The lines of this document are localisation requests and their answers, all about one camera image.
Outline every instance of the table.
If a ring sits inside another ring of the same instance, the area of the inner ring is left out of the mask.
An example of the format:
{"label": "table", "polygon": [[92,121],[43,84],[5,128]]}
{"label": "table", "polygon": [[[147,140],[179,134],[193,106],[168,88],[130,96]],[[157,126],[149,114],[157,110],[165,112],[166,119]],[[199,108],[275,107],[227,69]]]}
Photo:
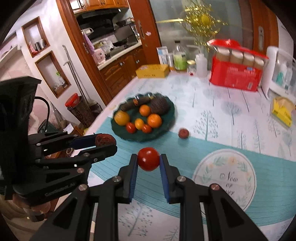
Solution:
{"label": "table", "polygon": [[[261,90],[219,87],[208,78],[171,72],[164,79],[134,78],[87,134],[112,134],[114,110],[127,97],[146,92],[159,92],[173,101],[174,126],[148,143],[127,142],[113,134],[118,152],[93,164],[89,185],[101,184],[117,174],[132,153],[152,146],[166,153],[169,163],[196,183],[209,185],[219,179],[267,238],[278,240],[296,213],[296,126],[286,130],[269,116],[270,102]],[[189,130],[189,139],[178,138],[180,127]],[[159,178],[159,169],[149,173],[139,169],[132,203],[118,206],[121,241],[178,240],[179,206],[166,204]]]}

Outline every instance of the orange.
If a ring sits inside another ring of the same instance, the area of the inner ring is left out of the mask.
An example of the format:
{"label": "orange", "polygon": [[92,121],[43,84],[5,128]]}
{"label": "orange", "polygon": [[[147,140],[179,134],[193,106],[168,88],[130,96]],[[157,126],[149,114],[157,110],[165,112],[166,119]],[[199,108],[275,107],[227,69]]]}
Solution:
{"label": "orange", "polygon": [[161,120],[161,117],[158,114],[151,114],[147,118],[147,123],[152,128],[158,128],[158,127],[160,127],[161,124],[162,124],[162,122],[163,121]]}
{"label": "orange", "polygon": [[141,130],[143,128],[144,121],[141,118],[137,118],[135,120],[135,126],[138,130]]}
{"label": "orange", "polygon": [[122,110],[119,110],[114,115],[114,120],[118,125],[125,126],[129,122],[130,117],[129,117],[128,113],[126,113]]}
{"label": "orange", "polygon": [[151,114],[150,107],[146,104],[141,105],[139,112],[140,112],[141,116],[145,116],[145,117],[147,117]]}

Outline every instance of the green plate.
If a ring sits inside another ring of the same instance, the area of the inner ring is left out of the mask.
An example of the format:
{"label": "green plate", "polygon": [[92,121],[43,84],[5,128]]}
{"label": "green plate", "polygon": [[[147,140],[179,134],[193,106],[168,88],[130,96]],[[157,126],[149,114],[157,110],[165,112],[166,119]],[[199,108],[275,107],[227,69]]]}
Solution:
{"label": "green plate", "polygon": [[[143,96],[151,96],[151,95],[154,95],[154,96],[162,96],[159,93],[155,93],[155,94],[146,93],[145,95],[138,94],[138,95],[135,95],[134,97],[128,98],[126,101],[127,102],[128,101],[131,101],[135,97],[136,98],[140,98],[140,97],[143,97]],[[122,138],[124,140],[127,140],[127,141],[135,141],[135,142],[150,141],[150,140],[156,139],[159,136],[163,135],[165,132],[167,132],[169,130],[169,128],[171,127],[171,125],[175,121],[175,106],[174,106],[173,102],[167,96],[164,96],[164,97],[166,98],[168,104],[170,105],[170,109],[169,109],[169,111],[166,114],[164,114],[164,115],[161,116],[161,119],[162,119],[163,123],[162,123],[162,125],[159,128],[152,129],[152,132],[149,133],[149,134],[143,133],[142,131],[139,131],[139,130],[137,130],[136,133],[131,134],[131,133],[128,133],[127,132],[125,126],[118,125],[115,122],[115,120],[112,118],[111,125],[112,125],[112,130],[114,131],[114,134],[117,135],[117,136],[119,136],[120,138]],[[139,107],[133,108],[133,109],[127,111],[127,113],[129,114],[130,119],[131,119],[130,121],[132,123],[134,123],[137,118],[141,118],[145,123],[147,123],[147,117],[141,116],[141,114],[139,112]]]}

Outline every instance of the bottle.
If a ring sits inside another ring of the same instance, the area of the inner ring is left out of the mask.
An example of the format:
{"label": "bottle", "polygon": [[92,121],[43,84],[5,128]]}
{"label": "bottle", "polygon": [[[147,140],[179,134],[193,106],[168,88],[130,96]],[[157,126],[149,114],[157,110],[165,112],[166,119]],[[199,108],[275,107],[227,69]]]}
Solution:
{"label": "bottle", "polygon": [[207,77],[207,58],[203,53],[196,55],[196,75],[199,78]]}
{"label": "bottle", "polygon": [[287,61],[283,62],[279,68],[279,74],[276,78],[276,83],[279,85],[279,86],[282,86],[283,85],[283,81],[284,81],[284,78],[286,76],[286,73],[287,73]]}
{"label": "bottle", "polygon": [[56,72],[56,75],[58,76],[59,83],[60,83],[63,87],[65,87],[66,82],[64,81],[63,77],[60,75],[59,72]]}
{"label": "bottle", "polygon": [[292,79],[292,74],[293,74],[292,68],[287,68],[287,73],[283,81],[283,87],[285,90],[289,89],[291,79]]}
{"label": "bottle", "polygon": [[173,50],[175,69],[179,71],[187,70],[186,51],[180,44],[180,41],[175,41],[175,49]]}

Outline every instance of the red box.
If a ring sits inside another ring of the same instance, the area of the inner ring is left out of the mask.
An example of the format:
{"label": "red box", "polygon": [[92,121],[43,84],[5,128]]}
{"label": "red box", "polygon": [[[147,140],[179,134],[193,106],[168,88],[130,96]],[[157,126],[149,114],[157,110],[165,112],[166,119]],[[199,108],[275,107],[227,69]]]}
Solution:
{"label": "red box", "polygon": [[[209,41],[208,44],[218,47],[230,48],[233,50],[239,50],[244,53],[247,52],[253,54],[255,57],[268,59],[268,57],[266,57],[265,55],[241,47],[238,42],[234,40],[213,39]],[[257,91],[262,72],[262,70],[254,67],[220,61],[216,58],[216,56],[214,56],[210,82],[214,85],[220,85],[224,87]]]}
{"label": "red box", "polygon": [[210,82],[224,87],[257,91],[262,72],[242,64],[220,61],[214,56]]}

